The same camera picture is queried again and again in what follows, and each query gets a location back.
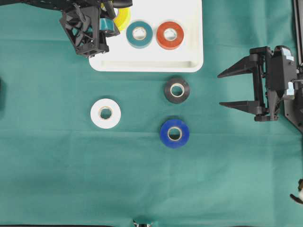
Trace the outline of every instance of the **black tape roll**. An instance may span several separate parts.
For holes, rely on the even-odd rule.
[[[172,93],[173,87],[180,87],[182,89],[182,94],[179,96],[176,96]],[[188,83],[182,79],[182,78],[172,78],[170,79],[164,88],[164,94],[167,100],[169,100],[171,103],[180,104],[183,103],[190,94],[190,87]]]

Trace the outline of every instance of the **teal tape roll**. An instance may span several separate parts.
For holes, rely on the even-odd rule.
[[[126,31],[126,37],[130,45],[142,49],[147,47],[152,41],[152,27],[143,22],[133,22]]]
[[[100,19],[100,30],[101,31],[114,31],[115,30],[115,24],[110,19],[101,18]]]

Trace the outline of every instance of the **white tape roll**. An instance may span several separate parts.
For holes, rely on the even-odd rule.
[[[111,111],[111,116],[108,119],[101,117],[101,112],[104,109]],[[111,99],[104,98],[97,101],[90,110],[90,117],[93,123],[102,129],[111,129],[115,127],[121,118],[121,110],[119,105]]]

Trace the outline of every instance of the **green cloth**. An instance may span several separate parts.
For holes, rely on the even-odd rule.
[[[250,75],[216,77],[252,47],[295,51],[292,0],[204,0],[203,13],[204,66],[178,74],[191,94],[174,105],[163,94],[174,74],[94,71],[60,12],[0,7],[1,224],[302,226],[289,198],[303,175],[302,135],[282,116],[259,123],[219,106],[253,99],[253,86]],[[110,130],[89,115],[104,97],[122,110]],[[171,116],[191,132],[176,150],[159,138]]]

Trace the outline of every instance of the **blue tape roll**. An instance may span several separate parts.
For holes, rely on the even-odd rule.
[[[145,30],[146,37],[144,39],[138,40],[134,38],[133,31],[136,28],[143,28]],[[138,49],[147,47],[152,41],[152,36],[153,36],[152,27],[143,21],[133,22],[130,26],[128,26],[126,31],[126,37],[128,42],[130,43],[130,45]]]
[[[178,140],[172,140],[169,137],[169,130],[172,128],[180,129],[182,134]],[[181,120],[169,120],[162,125],[160,131],[161,141],[165,144],[165,146],[169,148],[180,148],[184,146],[189,140],[189,128],[188,126]]]

